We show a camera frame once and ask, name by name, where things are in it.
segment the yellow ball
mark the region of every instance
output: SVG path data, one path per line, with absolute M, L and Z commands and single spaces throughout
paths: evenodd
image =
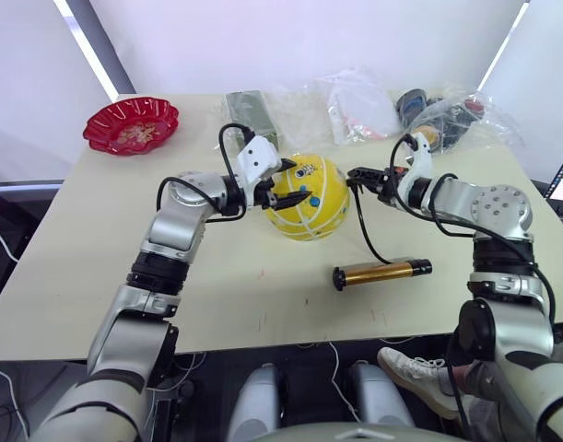
M 349 193 L 345 177 L 334 163 L 319 155 L 294 155 L 291 159 L 298 165 L 274 176 L 273 192 L 303 190 L 311 195 L 294 207 L 268 209 L 266 214 L 288 238 L 310 241 L 327 237 L 346 218 Z

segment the gold cylinder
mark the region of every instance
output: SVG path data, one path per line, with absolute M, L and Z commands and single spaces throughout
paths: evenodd
M 344 270 L 345 285 L 385 281 L 386 279 L 407 278 L 412 276 L 410 262 L 396 262 L 387 265 L 372 265 Z

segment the red plastic dish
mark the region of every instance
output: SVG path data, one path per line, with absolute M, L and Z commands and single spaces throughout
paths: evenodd
M 91 149 L 108 154 L 147 154 L 177 129 L 178 116 L 179 111 L 165 99 L 124 99 L 90 117 L 83 136 Z

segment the white wall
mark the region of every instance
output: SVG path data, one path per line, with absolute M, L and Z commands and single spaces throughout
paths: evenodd
M 65 178 L 108 102 L 52 0 L 0 0 L 0 181 Z
M 365 64 L 477 87 L 521 0 L 91 0 L 138 92 L 268 89 Z
M 563 0 L 532 0 L 483 90 L 518 123 L 527 175 L 550 182 L 563 161 Z

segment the floor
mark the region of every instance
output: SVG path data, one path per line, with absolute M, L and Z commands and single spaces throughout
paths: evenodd
M 26 208 L 41 219 L 49 202 L 31 201 Z M 4 226 L 1 233 L 7 238 L 11 248 L 22 235 L 12 226 Z M 8 260 L 0 247 L 0 272 L 7 264 Z M 429 336 L 401 344 L 390 343 L 390 346 L 407 355 L 434 359 L 442 357 L 446 341 L 447 336 Z M 335 344 L 340 354 L 340 369 L 336 380 L 352 400 L 348 368 L 359 359 L 374 364 L 378 350 L 387 343 L 376 339 Z M 179 366 L 187 367 L 191 364 L 191 356 L 179 355 L 176 362 Z M 352 419 L 330 381 L 334 370 L 334 353 L 327 343 L 210 352 L 205 355 L 204 363 L 188 377 L 189 382 L 184 384 L 185 391 L 193 386 L 194 394 L 181 405 L 172 441 L 223 440 L 242 383 L 263 363 L 274 363 L 283 374 L 283 425 Z M 14 379 L 19 408 L 28 418 L 31 430 L 38 426 L 69 386 L 82 379 L 85 374 L 82 361 L 1 363 L 0 368 Z M 177 368 L 171 374 L 175 382 L 182 376 Z M 441 421 L 414 394 L 406 390 L 400 391 L 416 426 L 449 434 L 457 431 L 453 423 Z M 169 394 L 160 393 L 155 399 L 176 397 L 175 390 Z M 18 419 L 12 413 L 13 408 L 9 401 L 8 385 L 0 377 L 0 442 L 24 440 Z M 148 420 L 146 440 L 150 440 L 152 435 L 153 417 L 154 414 L 151 414 Z

